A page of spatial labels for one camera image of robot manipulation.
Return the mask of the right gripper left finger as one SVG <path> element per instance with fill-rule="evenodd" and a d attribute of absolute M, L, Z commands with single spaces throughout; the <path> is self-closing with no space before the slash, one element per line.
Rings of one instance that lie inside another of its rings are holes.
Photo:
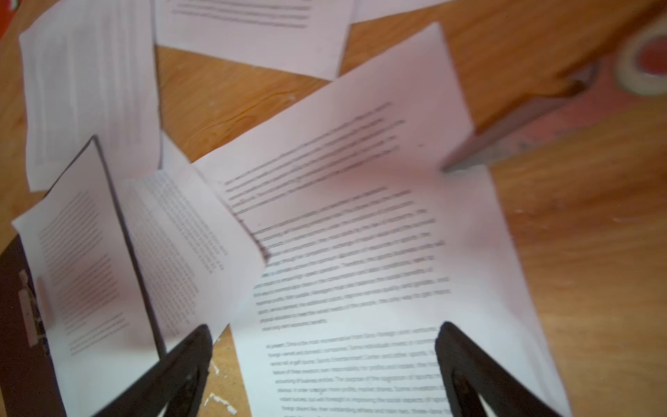
<path fill-rule="evenodd" d="M 208 326 L 193 330 L 99 416 L 196 416 L 208 379 L 213 342 Z"/>

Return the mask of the grey clip folder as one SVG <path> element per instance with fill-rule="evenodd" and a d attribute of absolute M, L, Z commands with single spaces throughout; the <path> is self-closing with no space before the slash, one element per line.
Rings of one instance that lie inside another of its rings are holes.
<path fill-rule="evenodd" d="M 105 164 L 120 210 L 130 253 L 139 274 L 144 302 L 159 350 L 159 362 L 166 354 L 166 347 L 143 283 L 106 161 Z M 60 396 L 35 287 L 17 231 L 1 254 L 1 389 L 9 415 L 69 416 L 65 413 Z"/>

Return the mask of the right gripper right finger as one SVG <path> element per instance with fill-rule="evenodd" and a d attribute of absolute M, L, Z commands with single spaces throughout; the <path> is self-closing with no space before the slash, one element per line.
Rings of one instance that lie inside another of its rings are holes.
<path fill-rule="evenodd" d="M 435 353 L 453 416 L 556 416 L 455 324 L 446 321 Z"/>

